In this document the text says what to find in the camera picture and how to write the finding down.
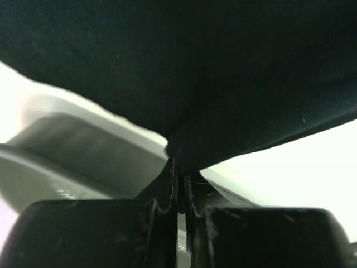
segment cloth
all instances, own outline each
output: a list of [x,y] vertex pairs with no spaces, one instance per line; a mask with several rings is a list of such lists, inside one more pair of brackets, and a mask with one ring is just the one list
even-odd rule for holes
[[0,60],[168,139],[180,171],[357,118],[357,1],[0,0]]

